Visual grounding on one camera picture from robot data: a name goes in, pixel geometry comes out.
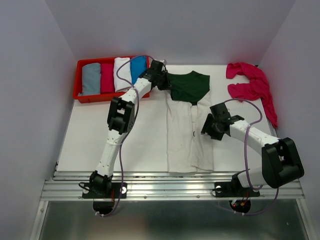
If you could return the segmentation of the cream and green t-shirt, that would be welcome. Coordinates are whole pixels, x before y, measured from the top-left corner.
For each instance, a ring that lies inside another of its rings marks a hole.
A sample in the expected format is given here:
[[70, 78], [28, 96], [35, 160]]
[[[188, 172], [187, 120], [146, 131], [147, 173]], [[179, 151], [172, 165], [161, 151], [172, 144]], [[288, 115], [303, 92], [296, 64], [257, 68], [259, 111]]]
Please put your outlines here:
[[212, 172], [213, 141], [202, 134], [210, 113], [210, 76], [191, 71], [168, 74], [167, 164], [170, 173]]

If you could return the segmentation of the red plastic tray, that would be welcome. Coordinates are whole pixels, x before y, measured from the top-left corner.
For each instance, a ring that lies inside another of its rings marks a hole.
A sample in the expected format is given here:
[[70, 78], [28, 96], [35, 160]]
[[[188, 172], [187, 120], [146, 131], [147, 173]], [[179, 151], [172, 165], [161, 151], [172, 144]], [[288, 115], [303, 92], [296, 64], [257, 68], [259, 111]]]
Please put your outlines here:
[[105, 93], [99, 95], [85, 95], [79, 96], [78, 94], [82, 91], [82, 67], [92, 63], [101, 64], [111, 63], [114, 67], [115, 58], [130, 58], [131, 59], [137, 56], [122, 56], [122, 57], [107, 57], [107, 58], [95, 58], [95, 59], [82, 59], [77, 62], [75, 81], [73, 87], [73, 98], [78, 100], [80, 103], [95, 103], [95, 102], [106, 102], [110, 101], [113, 97], [119, 97], [125, 92], [115, 92], [114, 93]]

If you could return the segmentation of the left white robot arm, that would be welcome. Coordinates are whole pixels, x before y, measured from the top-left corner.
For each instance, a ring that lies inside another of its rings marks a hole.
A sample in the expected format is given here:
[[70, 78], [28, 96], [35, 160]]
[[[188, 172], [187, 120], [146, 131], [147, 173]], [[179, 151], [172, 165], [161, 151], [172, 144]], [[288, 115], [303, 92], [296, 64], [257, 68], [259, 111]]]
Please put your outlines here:
[[90, 188], [100, 197], [111, 193], [112, 178], [116, 158], [119, 158], [121, 176], [124, 176], [122, 163], [122, 147], [134, 127], [140, 108], [141, 98], [157, 87], [160, 91], [170, 90], [172, 85], [168, 79], [165, 60], [151, 61], [150, 66], [143, 71], [136, 83], [120, 97], [114, 97], [110, 102], [107, 116], [108, 135], [100, 161], [89, 177]]

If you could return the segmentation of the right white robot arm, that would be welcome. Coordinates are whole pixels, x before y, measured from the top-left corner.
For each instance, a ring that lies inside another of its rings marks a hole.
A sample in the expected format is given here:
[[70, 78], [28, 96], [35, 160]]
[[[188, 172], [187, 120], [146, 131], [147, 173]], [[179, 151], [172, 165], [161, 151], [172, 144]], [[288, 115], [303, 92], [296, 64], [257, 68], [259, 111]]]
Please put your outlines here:
[[[224, 102], [210, 107], [201, 133], [218, 141], [228, 135], [243, 142], [245, 169], [234, 174], [229, 182], [235, 195], [242, 195], [248, 189], [258, 191], [263, 186], [278, 189], [305, 175], [296, 144], [291, 138], [269, 135], [243, 117], [232, 116]], [[249, 169], [248, 148], [260, 155], [261, 167]]]

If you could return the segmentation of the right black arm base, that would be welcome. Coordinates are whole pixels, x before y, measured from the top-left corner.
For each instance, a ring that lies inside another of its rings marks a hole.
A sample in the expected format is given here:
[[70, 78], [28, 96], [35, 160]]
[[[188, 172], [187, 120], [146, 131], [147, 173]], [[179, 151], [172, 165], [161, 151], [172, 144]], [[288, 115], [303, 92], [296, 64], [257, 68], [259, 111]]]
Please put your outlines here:
[[260, 192], [254, 191], [250, 187], [242, 187], [239, 179], [239, 173], [232, 176], [231, 181], [220, 181], [214, 184], [211, 195], [217, 198], [242, 198], [259, 197]]

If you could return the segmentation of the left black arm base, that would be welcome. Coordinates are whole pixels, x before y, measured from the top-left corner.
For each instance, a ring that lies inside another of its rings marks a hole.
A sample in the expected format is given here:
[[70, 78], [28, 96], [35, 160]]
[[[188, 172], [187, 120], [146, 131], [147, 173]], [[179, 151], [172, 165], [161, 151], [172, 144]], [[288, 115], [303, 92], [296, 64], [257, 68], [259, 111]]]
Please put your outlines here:
[[95, 170], [88, 182], [79, 182], [84, 199], [125, 199], [128, 184], [124, 181], [113, 182], [113, 175], [101, 175]]

